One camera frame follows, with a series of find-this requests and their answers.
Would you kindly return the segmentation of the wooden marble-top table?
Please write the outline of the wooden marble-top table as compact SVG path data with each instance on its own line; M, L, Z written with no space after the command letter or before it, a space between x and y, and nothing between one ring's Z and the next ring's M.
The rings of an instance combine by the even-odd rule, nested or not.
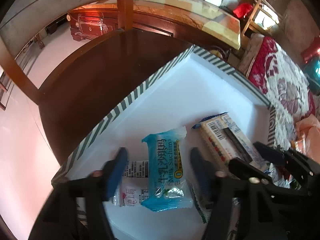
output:
M118 28L117 0L82 5L67 20L75 40L92 40ZM133 0L132 26L204 48L240 48L240 21L203 0Z

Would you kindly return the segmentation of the brown wafer clear packet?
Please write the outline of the brown wafer clear packet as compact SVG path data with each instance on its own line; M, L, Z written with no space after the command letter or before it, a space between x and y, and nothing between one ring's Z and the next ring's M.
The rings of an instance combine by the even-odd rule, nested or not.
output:
M208 208L209 203L203 198L199 189L193 183L189 184L189 188L194 200L194 206L198 211L203 224L207 224L212 213L212 210Z

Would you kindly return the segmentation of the long white cracker pack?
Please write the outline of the long white cracker pack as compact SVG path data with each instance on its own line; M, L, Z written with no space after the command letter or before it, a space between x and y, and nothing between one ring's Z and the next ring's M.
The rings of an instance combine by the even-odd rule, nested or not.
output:
M267 162L228 113L208 116L193 129L199 131L219 169L228 171L227 166L234 158L240 158L260 171L267 169Z

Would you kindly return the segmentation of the blue milk sachima packet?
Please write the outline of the blue milk sachima packet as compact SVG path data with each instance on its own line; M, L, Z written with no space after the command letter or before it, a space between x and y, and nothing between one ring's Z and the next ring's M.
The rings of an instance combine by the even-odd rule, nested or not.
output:
M180 152L186 135L183 126L142 139L149 157L149 196L141 202L143 207L154 212L193 207Z

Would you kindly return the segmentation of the peach pink blanket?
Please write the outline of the peach pink blanket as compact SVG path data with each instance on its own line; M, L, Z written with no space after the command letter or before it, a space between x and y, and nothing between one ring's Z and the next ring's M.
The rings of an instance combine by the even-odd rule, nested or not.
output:
M305 147L308 157L316 160L319 158L319 120L311 114L296 123L296 132L299 137L305 135Z

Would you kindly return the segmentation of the wooden chair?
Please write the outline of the wooden chair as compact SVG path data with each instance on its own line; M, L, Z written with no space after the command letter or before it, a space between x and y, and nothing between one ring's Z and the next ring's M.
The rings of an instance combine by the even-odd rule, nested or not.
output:
M39 107L59 164L122 98L189 42L133 28L133 0L117 1L118 28L81 46L36 87L16 56L44 27L72 9L99 0L1 0L1 67Z

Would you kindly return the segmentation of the white strawberry snack packet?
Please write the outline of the white strawberry snack packet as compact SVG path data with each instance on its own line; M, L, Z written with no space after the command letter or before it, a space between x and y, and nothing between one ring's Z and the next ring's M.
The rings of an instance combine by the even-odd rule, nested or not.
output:
M112 203L118 207L141 206L149 197L149 162L128 161Z

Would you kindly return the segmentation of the red floral fleece blanket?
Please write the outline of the red floral fleece blanket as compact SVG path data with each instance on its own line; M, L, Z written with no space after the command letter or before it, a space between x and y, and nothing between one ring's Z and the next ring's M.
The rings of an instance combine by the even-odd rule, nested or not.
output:
M316 115L309 82L286 51L271 37L252 34L238 70L276 109L274 146L290 147L295 123Z

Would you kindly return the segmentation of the green striped white box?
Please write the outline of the green striped white box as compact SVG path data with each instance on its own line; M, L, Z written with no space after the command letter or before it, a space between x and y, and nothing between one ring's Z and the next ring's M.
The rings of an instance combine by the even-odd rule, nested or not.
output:
M185 175L194 181L189 151L198 147L210 158L193 126L201 119L228 113L250 141L268 142L272 105L259 89L228 63L192 46L166 63L116 105L76 146L52 179L79 179L114 158L120 147L130 160L146 160L147 135L185 127L181 143Z

